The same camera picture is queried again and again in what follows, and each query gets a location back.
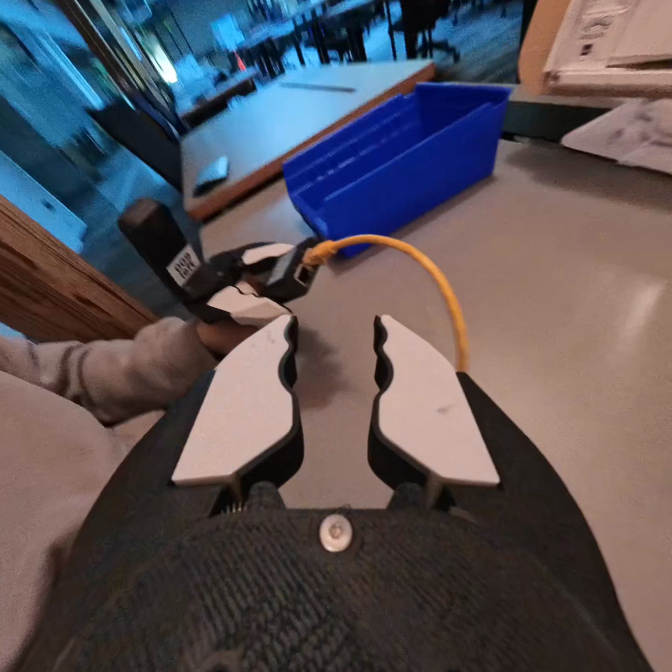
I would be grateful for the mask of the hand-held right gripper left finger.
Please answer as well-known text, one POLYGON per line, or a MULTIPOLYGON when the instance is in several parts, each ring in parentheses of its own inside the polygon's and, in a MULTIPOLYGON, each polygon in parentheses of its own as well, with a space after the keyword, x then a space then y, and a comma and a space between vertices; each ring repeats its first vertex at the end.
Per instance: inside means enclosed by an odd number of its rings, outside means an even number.
POLYGON ((298 472, 304 438, 293 389, 297 346, 298 321, 282 315, 224 357, 173 471, 174 485, 280 488, 298 472))

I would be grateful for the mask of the cardboard box with papers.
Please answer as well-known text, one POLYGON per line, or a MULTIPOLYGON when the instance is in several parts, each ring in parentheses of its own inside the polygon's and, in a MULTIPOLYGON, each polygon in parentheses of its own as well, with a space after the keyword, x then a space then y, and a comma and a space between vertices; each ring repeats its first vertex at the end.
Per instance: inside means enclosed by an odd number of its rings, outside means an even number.
POLYGON ((519 57, 519 77, 523 92, 533 96, 574 96, 574 97, 621 97, 614 94, 581 95, 579 92, 552 91, 544 79, 544 67, 554 45, 557 33, 572 1, 539 1, 536 5, 529 28, 522 43, 519 57))

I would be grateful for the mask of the dark flat phone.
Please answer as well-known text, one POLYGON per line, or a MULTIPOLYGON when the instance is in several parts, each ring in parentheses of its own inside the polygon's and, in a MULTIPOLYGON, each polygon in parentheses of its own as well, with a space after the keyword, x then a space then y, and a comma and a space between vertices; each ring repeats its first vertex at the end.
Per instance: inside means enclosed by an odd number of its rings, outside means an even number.
POLYGON ((229 178, 229 167, 226 156, 219 156, 207 164, 197 175, 192 190, 193 197, 205 196, 225 183, 229 178))

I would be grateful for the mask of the small black network adapter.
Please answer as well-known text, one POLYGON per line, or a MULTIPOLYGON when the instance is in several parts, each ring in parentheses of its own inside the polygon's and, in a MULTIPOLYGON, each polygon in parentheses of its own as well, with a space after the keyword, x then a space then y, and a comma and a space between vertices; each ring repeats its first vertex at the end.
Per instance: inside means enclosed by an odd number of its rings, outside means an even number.
POLYGON ((265 280, 262 295, 283 305, 306 296, 318 270, 317 265, 305 261, 314 247, 296 246, 279 257, 265 280))

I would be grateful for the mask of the person's grey sweatshirt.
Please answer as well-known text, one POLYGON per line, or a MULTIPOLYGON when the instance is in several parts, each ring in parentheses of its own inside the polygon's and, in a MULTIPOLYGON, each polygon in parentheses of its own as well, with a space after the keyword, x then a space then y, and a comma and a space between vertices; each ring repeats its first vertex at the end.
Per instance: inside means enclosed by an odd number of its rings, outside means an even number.
POLYGON ((79 529, 162 411, 106 427, 84 408, 1 374, 1 670, 32 635, 79 529))

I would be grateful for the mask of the wooden beam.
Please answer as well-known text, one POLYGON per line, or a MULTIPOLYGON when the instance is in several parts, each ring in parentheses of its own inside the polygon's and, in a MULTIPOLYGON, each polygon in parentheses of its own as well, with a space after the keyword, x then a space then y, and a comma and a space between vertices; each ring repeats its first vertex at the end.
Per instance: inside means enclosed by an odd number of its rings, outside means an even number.
POLYGON ((1 197, 1 323, 33 341, 127 339, 158 321, 1 197))

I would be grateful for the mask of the person's left forearm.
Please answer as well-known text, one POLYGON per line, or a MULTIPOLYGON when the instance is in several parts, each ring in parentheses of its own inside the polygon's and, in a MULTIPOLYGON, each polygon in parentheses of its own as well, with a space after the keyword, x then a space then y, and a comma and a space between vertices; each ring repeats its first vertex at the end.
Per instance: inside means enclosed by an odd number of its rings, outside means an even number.
POLYGON ((1 338, 1 372, 84 408, 106 425, 162 410, 215 368, 195 323, 176 317, 132 339, 34 343, 1 338))

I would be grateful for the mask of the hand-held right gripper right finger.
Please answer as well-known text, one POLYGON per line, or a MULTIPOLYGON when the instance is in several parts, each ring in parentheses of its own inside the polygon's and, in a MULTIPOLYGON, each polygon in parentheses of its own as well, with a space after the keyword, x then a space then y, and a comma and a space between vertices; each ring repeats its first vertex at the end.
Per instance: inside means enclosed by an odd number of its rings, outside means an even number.
POLYGON ((449 486, 496 488, 501 479, 453 365, 390 315, 374 319, 368 464, 382 483, 439 497, 449 486))

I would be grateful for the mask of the blue plastic bin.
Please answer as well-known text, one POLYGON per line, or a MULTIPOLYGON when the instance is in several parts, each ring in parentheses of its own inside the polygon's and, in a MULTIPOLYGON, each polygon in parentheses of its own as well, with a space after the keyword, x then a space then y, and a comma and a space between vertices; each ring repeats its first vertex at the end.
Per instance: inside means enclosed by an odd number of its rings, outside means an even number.
POLYGON ((418 83, 283 164, 317 240, 390 236, 493 172, 511 88, 418 83))

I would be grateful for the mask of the grey table with wood edge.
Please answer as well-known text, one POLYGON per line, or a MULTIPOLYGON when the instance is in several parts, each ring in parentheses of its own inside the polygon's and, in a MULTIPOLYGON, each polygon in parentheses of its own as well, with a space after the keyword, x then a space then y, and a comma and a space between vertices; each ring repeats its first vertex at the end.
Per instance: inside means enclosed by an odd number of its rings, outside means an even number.
POLYGON ((204 223, 282 173, 283 163, 319 139, 417 83, 435 78, 430 59, 305 68, 279 76, 182 137, 183 208, 204 223), (193 197, 197 175, 219 156, 228 180, 193 197))

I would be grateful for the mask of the clear plastic bag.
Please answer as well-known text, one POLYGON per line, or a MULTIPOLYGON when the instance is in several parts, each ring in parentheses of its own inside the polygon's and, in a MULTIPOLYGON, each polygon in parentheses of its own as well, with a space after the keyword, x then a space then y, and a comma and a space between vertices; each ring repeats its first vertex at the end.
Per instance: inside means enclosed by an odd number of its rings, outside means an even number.
POLYGON ((671 175, 671 99, 623 103, 567 133, 560 144, 619 165, 671 175))

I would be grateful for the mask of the black office chair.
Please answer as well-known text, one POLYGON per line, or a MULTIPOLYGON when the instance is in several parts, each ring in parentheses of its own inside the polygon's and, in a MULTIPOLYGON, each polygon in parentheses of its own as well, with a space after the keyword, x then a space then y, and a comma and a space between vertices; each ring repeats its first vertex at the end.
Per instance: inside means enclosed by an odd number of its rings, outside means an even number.
POLYGON ((397 60, 395 35, 402 34, 407 59, 415 59, 418 54, 422 58, 433 57, 437 48, 451 56, 453 63, 459 63, 459 50, 448 41, 435 41, 433 32, 441 19, 449 16, 453 1, 399 1, 400 15, 392 21, 390 4, 386 1, 388 18, 388 36, 391 43, 392 58, 397 60))

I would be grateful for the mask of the grey desk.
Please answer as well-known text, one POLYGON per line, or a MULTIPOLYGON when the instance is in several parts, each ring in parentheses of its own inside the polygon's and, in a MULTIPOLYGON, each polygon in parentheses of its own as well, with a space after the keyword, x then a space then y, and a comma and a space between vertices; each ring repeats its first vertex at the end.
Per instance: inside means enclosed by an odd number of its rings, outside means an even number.
MULTIPOLYGON (((490 180, 399 232, 446 274, 469 373, 545 455, 600 545, 630 627, 671 670, 671 179, 502 141, 490 180)), ((446 307, 412 259, 374 247, 292 304, 306 441, 293 508, 382 508, 366 439, 375 315, 452 358, 446 307)))

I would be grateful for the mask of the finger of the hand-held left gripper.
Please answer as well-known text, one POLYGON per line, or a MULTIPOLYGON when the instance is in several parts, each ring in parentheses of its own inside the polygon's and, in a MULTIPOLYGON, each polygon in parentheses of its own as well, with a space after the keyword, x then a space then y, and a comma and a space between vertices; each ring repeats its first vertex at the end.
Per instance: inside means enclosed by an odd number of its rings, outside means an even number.
POLYGON ((207 307, 226 314, 237 324, 256 329, 292 314, 281 304, 260 296, 251 286, 227 286, 208 299, 207 307))
POLYGON ((291 253, 294 246, 288 243, 262 243, 248 246, 240 255, 242 267, 273 267, 276 260, 291 253))

